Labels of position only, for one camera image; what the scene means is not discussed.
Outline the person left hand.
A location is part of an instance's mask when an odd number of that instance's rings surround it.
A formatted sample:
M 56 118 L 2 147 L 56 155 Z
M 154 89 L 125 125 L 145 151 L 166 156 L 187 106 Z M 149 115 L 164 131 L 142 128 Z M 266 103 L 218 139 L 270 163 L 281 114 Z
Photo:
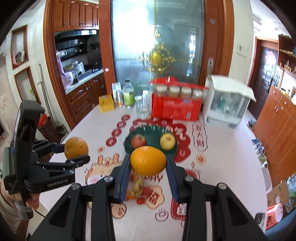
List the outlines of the person left hand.
M 23 200 L 20 192 L 10 195 L 9 192 L 5 189 L 3 181 L 1 181 L 1 195 L 6 201 L 6 203 L 10 204 L 10 206 L 12 207 L 15 207 L 16 201 Z M 40 205 L 39 197 L 40 197 L 40 194 L 31 193 L 30 198 L 26 200 L 26 206 L 34 210 L 38 209 Z

